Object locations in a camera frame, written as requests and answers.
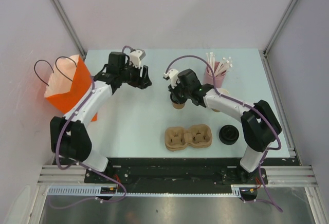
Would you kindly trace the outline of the brown paper coffee cup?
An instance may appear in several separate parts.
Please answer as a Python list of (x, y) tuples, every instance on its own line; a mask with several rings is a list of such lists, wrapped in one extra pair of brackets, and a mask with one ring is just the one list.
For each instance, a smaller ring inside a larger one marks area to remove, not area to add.
[(172, 106), (173, 106), (175, 109), (183, 109), (184, 106), (185, 106), (185, 103), (176, 103), (176, 102), (172, 102)]

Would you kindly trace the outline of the brown pulp cup carrier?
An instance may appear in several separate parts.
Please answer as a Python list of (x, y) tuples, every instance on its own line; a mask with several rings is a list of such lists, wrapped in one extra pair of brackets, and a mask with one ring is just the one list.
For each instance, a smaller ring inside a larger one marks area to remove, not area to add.
[(166, 148), (172, 152), (184, 150), (188, 146), (206, 148), (212, 144), (212, 132), (205, 124), (193, 125), (188, 129), (169, 127), (165, 131), (164, 140)]

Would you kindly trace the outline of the orange paper takeout bag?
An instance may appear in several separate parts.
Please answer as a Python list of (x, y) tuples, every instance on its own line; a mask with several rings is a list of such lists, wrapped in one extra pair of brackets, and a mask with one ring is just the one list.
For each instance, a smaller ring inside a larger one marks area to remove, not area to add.
[(87, 93), (92, 84), (91, 74), (82, 57), (58, 57), (51, 65), (51, 74), (46, 84), (44, 98), (56, 109), (69, 112)]

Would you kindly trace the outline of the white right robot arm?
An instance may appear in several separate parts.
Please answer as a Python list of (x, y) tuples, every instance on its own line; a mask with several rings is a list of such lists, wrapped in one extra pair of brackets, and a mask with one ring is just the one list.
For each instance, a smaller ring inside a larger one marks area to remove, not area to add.
[(211, 84), (201, 85), (196, 73), (191, 69), (181, 72), (170, 69), (163, 74), (163, 78), (170, 81), (168, 90), (174, 104), (181, 105), (191, 100), (196, 106), (216, 109), (241, 123), (247, 147), (237, 170), (240, 182), (250, 183), (255, 179), (255, 170), (272, 142), (277, 140), (277, 150), (281, 149), (279, 134), (282, 128), (266, 101), (248, 104), (221, 93)]

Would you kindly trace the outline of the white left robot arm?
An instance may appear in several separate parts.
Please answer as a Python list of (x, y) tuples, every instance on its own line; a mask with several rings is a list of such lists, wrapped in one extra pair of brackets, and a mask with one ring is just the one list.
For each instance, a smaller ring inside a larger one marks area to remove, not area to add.
[(132, 49), (129, 54), (111, 52), (108, 63), (92, 77), (92, 83), (79, 102), (64, 116), (53, 117), (50, 122), (51, 149), (57, 164), (60, 157), (96, 170), (96, 177), (104, 183), (112, 180), (114, 171), (108, 167), (106, 156), (97, 152), (88, 135), (87, 127), (99, 108), (122, 84), (139, 89), (152, 85), (148, 67), (142, 66), (145, 57), (142, 49)]

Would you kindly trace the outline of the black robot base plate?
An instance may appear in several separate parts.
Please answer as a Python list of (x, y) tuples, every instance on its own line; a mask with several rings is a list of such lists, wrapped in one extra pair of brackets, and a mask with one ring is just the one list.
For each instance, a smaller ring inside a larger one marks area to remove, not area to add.
[(268, 183), (264, 169), (242, 172), (239, 158), (109, 158), (103, 174), (126, 185), (141, 179)]

